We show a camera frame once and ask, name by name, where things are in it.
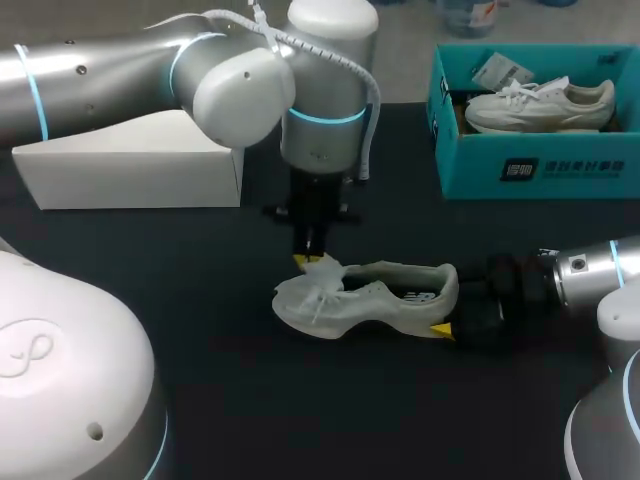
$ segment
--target white box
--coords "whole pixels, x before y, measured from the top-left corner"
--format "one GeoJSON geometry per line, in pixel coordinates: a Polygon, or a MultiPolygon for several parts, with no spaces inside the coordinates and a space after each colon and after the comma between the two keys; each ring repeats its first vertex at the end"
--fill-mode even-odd
{"type": "Polygon", "coordinates": [[[13,149],[41,210],[239,207],[244,151],[181,110],[13,149]]]}

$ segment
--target black logo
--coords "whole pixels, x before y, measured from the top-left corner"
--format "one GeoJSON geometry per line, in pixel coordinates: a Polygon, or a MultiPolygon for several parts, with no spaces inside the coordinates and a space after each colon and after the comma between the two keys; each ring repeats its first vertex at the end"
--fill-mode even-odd
{"type": "Polygon", "coordinates": [[[537,158],[510,158],[502,169],[502,182],[528,182],[533,179],[538,167],[537,158]]]}
{"type": "Polygon", "coordinates": [[[442,104],[444,105],[447,95],[449,95],[449,85],[447,85],[447,80],[444,78],[444,75],[442,76],[442,80],[440,80],[440,95],[442,95],[442,104]]]}

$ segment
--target white sneaker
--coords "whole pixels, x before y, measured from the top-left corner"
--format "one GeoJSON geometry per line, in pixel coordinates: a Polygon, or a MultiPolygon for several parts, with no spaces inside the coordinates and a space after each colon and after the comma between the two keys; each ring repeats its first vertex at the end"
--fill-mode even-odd
{"type": "Polygon", "coordinates": [[[514,80],[499,93],[471,99],[465,117],[481,133],[596,132],[609,122],[614,110],[611,80],[583,88],[564,77],[544,85],[520,85],[514,80]]]}
{"type": "Polygon", "coordinates": [[[458,274],[448,264],[343,267],[325,255],[304,269],[305,275],[278,285],[273,310],[290,327],[315,337],[340,338],[360,322],[379,320],[408,335],[440,338],[430,327],[443,323],[458,300],[458,274]]]}

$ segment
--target screw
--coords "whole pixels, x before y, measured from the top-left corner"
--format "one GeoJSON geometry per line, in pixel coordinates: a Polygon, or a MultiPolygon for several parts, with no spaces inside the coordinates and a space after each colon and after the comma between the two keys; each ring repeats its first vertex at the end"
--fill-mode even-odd
{"type": "Polygon", "coordinates": [[[574,270],[582,270],[586,266],[586,263],[581,258],[578,258],[571,262],[571,268],[574,270]]]}

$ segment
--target white cable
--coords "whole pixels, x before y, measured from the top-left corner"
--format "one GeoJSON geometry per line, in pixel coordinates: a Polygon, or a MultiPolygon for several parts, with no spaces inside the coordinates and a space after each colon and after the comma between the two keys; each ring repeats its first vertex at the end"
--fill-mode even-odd
{"type": "Polygon", "coordinates": [[[267,22],[267,14],[262,10],[260,6],[260,2],[257,0],[249,0],[249,6],[253,8],[253,16],[256,19],[258,26],[260,27],[260,33],[267,39],[267,43],[269,44],[269,48],[273,53],[280,53],[280,46],[276,41],[276,37],[273,35],[271,31],[271,27],[267,22]]]}
{"type": "Polygon", "coordinates": [[[145,27],[144,29],[149,30],[150,28],[159,27],[160,25],[164,25],[165,23],[173,22],[174,20],[179,20],[185,17],[201,17],[201,16],[202,15],[200,15],[199,13],[182,13],[180,15],[176,15],[175,17],[167,18],[166,20],[163,20],[160,23],[156,23],[155,25],[150,25],[148,27],[145,27]]]}
{"type": "MultiPolygon", "coordinates": [[[[251,30],[256,33],[262,33],[262,28],[260,27],[260,25],[252,22],[242,15],[231,12],[229,10],[209,10],[207,12],[204,12],[202,15],[209,19],[229,20],[233,23],[237,23],[247,30],[251,30]]],[[[316,57],[322,58],[323,60],[326,60],[328,62],[335,63],[342,68],[346,68],[365,82],[365,84],[367,85],[367,91],[369,93],[369,100],[373,104],[373,108],[371,110],[369,126],[367,127],[367,132],[364,136],[362,145],[362,159],[360,162],[359,178],[360,180],[369,180],[369,154],[371,153],[371,143],[373,141],[373,135],[375,134],[376,127],[378,125],[378,119],[380,118],[380,105],[382,103],[380,88],[378,87],[375,78],[373,78],[373,76],[365,68],[361,67],[355,62],[352,62],[348,58],[343,57],[342,55],[312,45],[305,40],[301,40],[297,37],[294,37],[293,35],[289,35],[288,33],[277,30],[275,28],[270,28],[270,32],[279,42],[282,42],[285,45],[289,45],[290,47],[302,50],[311,55],[315,55],[316,57]]]]}

